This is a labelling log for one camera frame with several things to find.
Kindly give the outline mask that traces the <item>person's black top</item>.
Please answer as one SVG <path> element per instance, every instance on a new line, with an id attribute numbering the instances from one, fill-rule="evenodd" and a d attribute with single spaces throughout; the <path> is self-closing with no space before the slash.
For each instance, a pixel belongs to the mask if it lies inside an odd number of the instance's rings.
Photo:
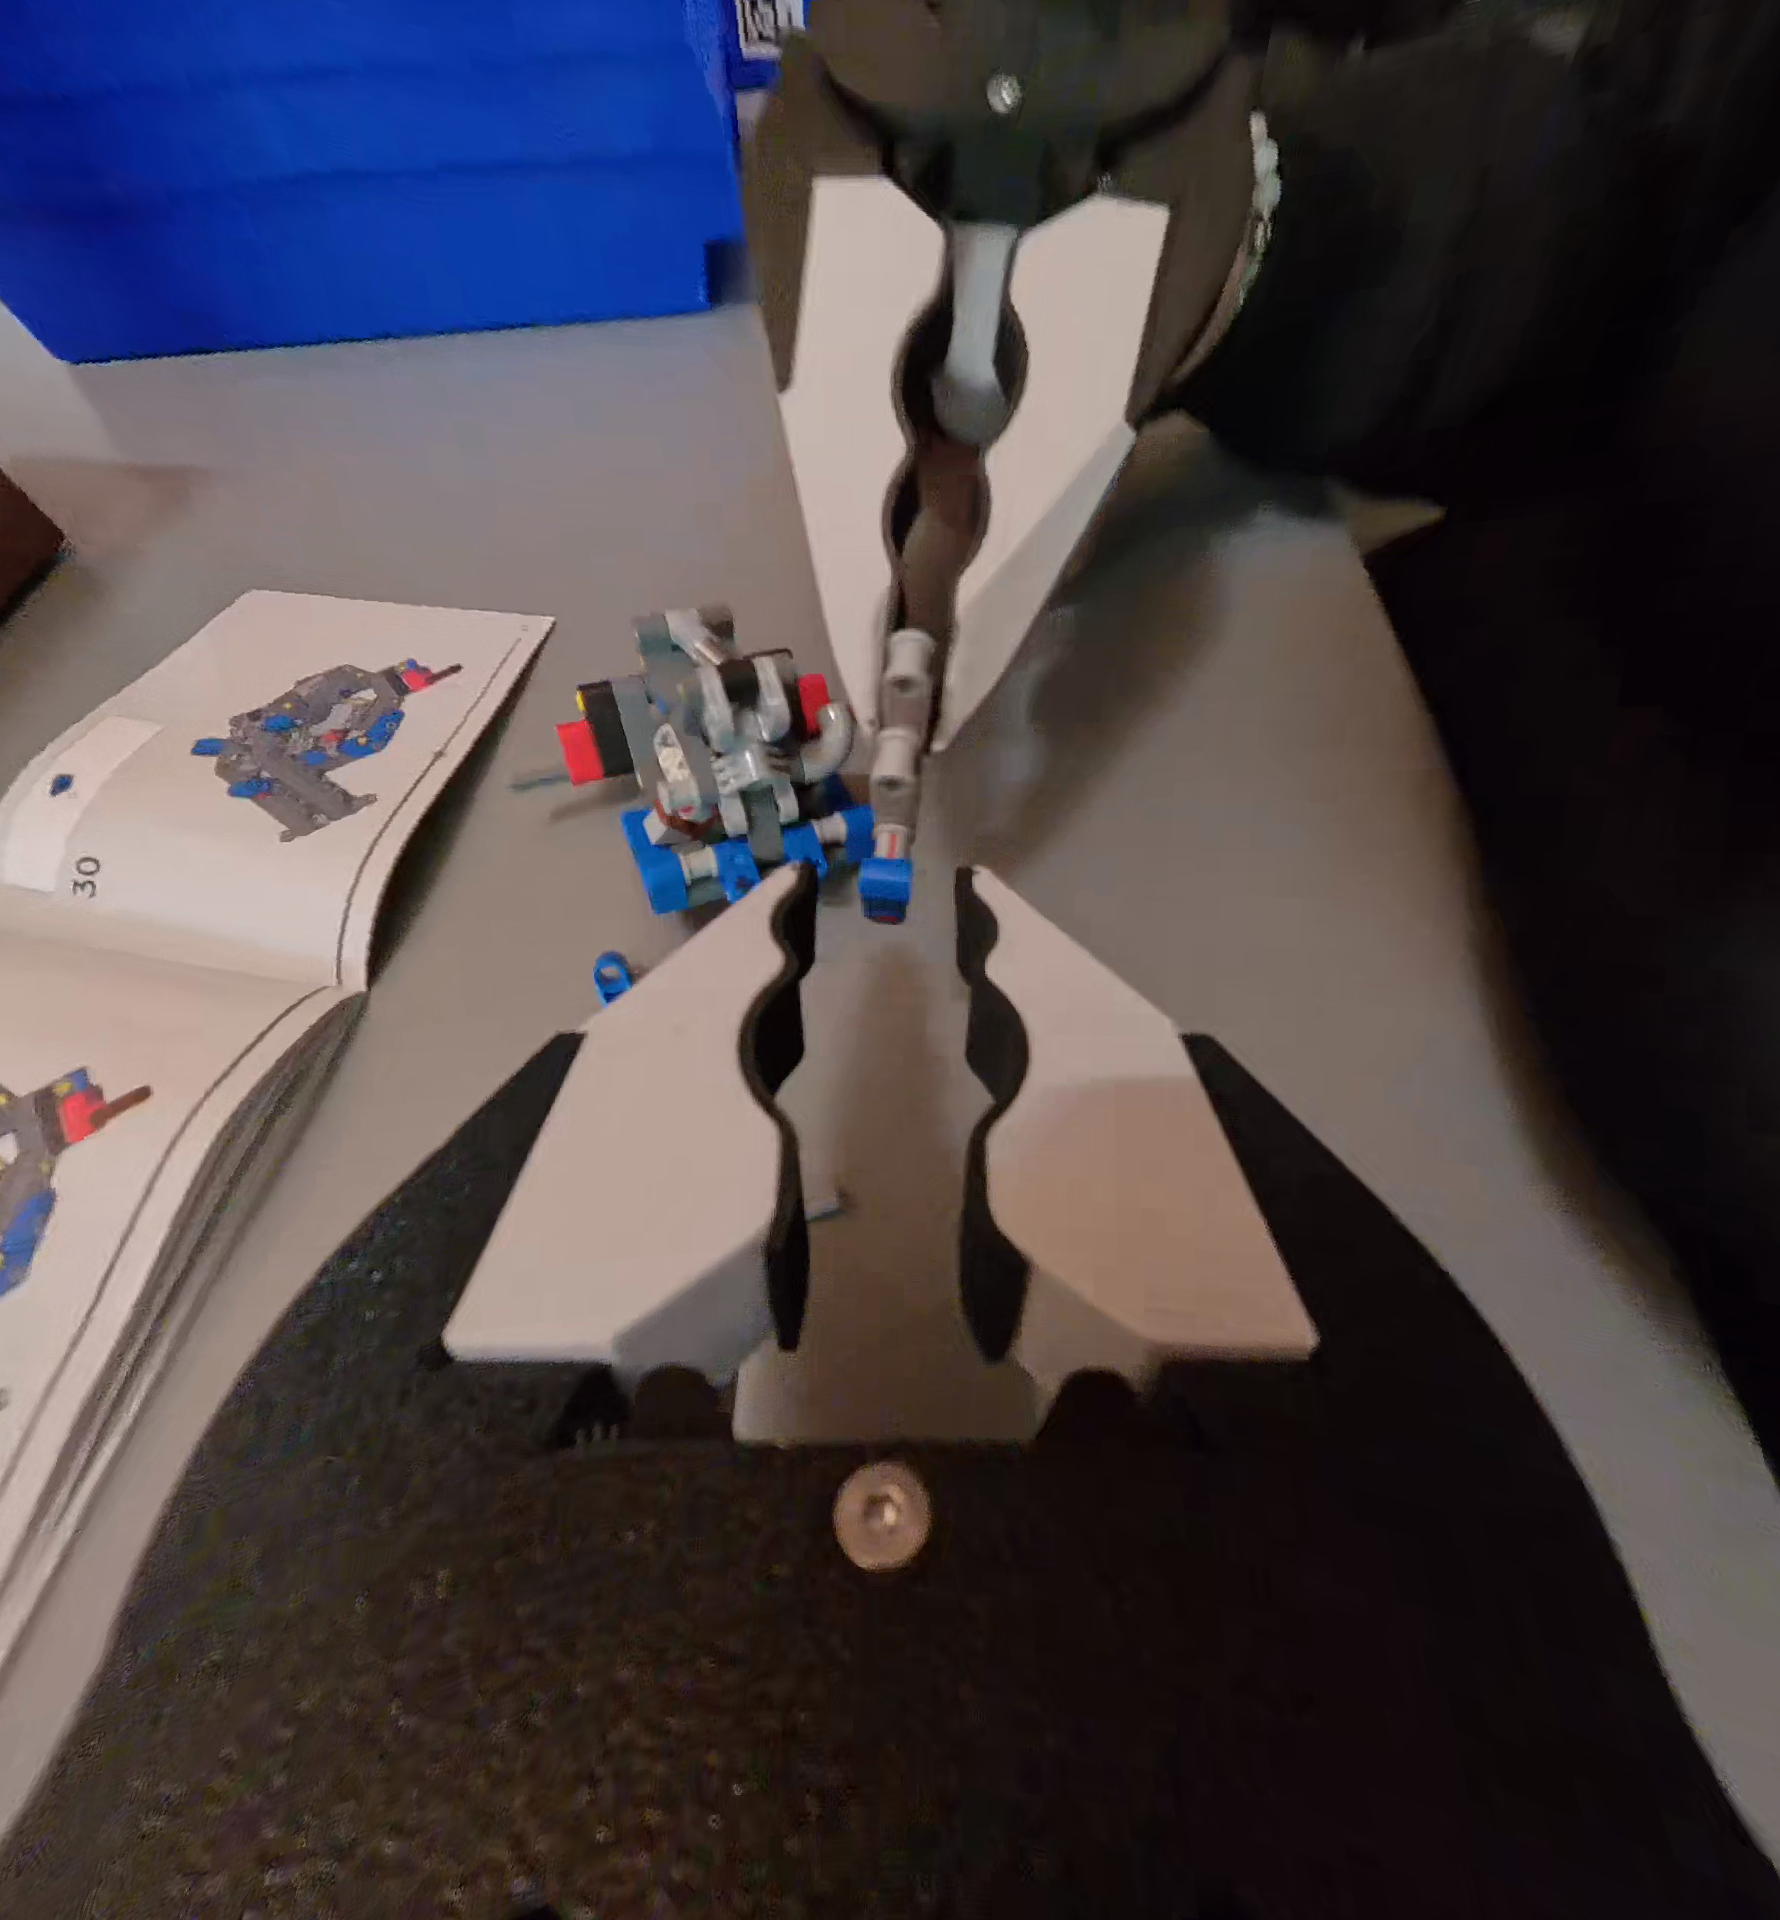
<path id="1" fill-rule="evenodd" d="M 1604 1168 L 1780 1477 L 1780 490 L 1501 460 L 1374 560 Z"/>

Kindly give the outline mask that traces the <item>red axle with grey connectors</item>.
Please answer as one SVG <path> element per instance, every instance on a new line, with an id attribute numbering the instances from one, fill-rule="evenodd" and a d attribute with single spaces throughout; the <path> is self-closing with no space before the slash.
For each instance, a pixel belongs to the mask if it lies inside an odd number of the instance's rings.
<path id="1" fill-rule="evenodd" d="M 935 713 L 935 642 L 918 628 L 891 634 L 877 682 L 877 732 L 869 769 L 871 848 L 858 868 L 868 920 L 900 925 L 913 891 L 913 850 Z"/>

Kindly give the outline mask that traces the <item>lego chassis assembly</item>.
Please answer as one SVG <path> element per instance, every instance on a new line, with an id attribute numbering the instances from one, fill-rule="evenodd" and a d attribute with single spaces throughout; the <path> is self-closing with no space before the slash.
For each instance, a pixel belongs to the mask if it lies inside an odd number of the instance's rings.
<path id="1" fill-rule="evenodd" d="M 877 850 L 848 782 L 851 707 L 782 645 L 747 649 L 728 607 L 636 620 L 638 665 L 577 686 L 560 775 L 632 786 L 622 833 L 651 910 L 733 904 L 772 870 L 856 871 Z"/>

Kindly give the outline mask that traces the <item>blue storage bin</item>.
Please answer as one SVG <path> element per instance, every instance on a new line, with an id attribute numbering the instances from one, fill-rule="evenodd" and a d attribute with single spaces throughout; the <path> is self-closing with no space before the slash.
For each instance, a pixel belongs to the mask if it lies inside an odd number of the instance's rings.
<path id="1" fill-rule="evenodd" d="M 805 13 L 0 2 L 0 301 L 76 364 L 706 311 Z"/>

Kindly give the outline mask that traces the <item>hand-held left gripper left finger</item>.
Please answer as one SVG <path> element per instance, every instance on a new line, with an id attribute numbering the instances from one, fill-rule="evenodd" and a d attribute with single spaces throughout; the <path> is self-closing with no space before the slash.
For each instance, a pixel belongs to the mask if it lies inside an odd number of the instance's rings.
<path id="1" fill-rule="evenodd" d="M 819 875 L 774 870 L 599 1011 L 444 1330 L 461 1362 L 667 1365 L 792 1351 L 811 1292 L 797 1134 Z"/>

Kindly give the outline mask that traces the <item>instruction booklet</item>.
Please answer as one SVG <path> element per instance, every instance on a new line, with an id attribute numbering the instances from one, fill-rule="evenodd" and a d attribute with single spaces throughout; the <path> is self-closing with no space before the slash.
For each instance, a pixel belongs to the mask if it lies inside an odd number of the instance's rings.
<path id="1" fill-rule="evenodd" d="M 0 799 L 0 1671 L 553 623 L 250 591 Z"/>

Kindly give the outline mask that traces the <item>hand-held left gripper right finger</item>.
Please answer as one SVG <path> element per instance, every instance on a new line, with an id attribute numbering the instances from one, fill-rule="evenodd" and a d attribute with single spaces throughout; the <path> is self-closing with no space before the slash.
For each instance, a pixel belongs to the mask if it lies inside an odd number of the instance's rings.
<path id="1" fill-rule="evenodd" d="M 1302 1362 L 1317 1324 L 1183 1032 L 987 868 L 953 882 L 965 1056 L 989 1096 L 957 1278 L 989 1362 Z"/>

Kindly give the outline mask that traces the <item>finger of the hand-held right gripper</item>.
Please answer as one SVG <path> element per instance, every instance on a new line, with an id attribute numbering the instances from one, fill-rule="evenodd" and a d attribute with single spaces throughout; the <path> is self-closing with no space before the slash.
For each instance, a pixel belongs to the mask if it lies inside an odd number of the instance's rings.
<path id="1" fill-rule="evenodd" d="M 903 368 L 947 290 L 941 226 L 879 173 L 813 182 L 782 428 L 830 652 L 877 707 L 897 594 L 892 507 L 911 454 Z"/>
<path id="2" fill-rule="evenodd" d="M 929 753 L 995 691 L 1129 450 L 1167 228 L 1117 197 L 1022 232 L 918 226 L 947 301 L 911 532 L 911 610 L 939 643 Z"/>

